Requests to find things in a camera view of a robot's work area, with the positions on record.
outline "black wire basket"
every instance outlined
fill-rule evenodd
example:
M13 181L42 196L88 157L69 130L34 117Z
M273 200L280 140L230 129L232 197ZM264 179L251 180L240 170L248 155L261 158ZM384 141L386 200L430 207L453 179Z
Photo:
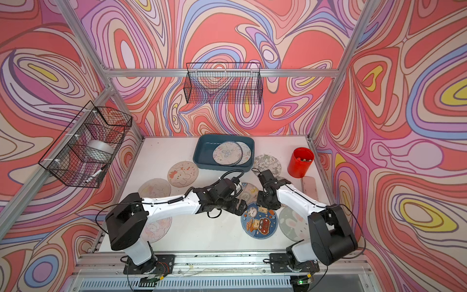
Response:
M187 103L261 104L261 64L187 63L183 90Z
M66 186L99 188L132 120L112 107L94 107L50 163L39 164Z

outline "round coaster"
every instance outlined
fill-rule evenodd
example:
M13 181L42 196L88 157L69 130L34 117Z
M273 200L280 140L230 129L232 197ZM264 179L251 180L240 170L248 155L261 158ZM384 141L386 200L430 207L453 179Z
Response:
M259 171L271 170L272 174L277 177L281 174L282 166L279 160L272 155L263 154L255 157L253 167Z
M138 189L141 198L163 198L170 196L172 187L163 178L153 178L142 184Z
M144 241L153 243L163 238L172 225L172 217L157 220L156 222L146 224L141 232L141 238Z
M251 203L256 203L256 198L258 197L258 188L252 185L251 183L241 183L241 194L238 196L238 200L245 200L247 205Z
M241 151L242 151L242 157L241 157L240 162L238 162L238 165L247 163L248 160L250 160L251 158L251 149L248 147L248 145L246 145L243 142L237 142L237 143L240 145Z
M176 187L191 185L198 177L199 169L191 161L181 161L174 164L167 173L167 180Z
M251 237L265 239L277 229L277 215L273 210L258 207L256 203L248 205L240 217L243 230Z
M287 238L295 242L310 238L308 222L290 207L285 207L279 214L279 227Z
M214 149L212 157L215 162L221 165L237 164L242 158L241 147L234 141L224 142Z

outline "blue tray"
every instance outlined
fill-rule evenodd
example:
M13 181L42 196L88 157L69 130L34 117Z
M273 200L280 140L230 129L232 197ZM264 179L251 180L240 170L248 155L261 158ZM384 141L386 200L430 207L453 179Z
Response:
M244 164L225 166L220 165L214 161L212 153L217 146L225 141L243 142L251 149L251 157ZM202 135L198 144L196 144L195 154L193 154L193 162L199 168L210 169L214 171L231 171L232 169L241 169L245 172L249 171L253 166L253 159L255 157L255 142L250 137L234 136L234 135Z

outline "colorful swirl backdrop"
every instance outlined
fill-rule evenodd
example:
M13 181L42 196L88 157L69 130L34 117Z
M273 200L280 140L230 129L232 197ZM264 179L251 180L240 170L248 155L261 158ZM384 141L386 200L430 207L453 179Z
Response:
M53 0L0 1L0 28L1 212L103 86ZM93 219L112 201L136 144L130 132L98 190L46 182L0 242L1 292L60 289L93 244Z
M75 6L109 68L186 68L260 62L262 68L337 68L360 0L104 0ZM184 78L115 78L141 133L304 135L330 78L265 78L261 105L186 104Z
M383 0L314 136L384 291L467 290L466 40L466 1Z

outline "red container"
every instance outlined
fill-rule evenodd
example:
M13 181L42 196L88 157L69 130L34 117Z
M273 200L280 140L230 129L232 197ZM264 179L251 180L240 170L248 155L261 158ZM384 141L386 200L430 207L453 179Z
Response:
M293 150L292 157L290 158L289 167L287 171L295 178L302 178L305 176L308 168L315 159L313 152L305 147L300 147Z

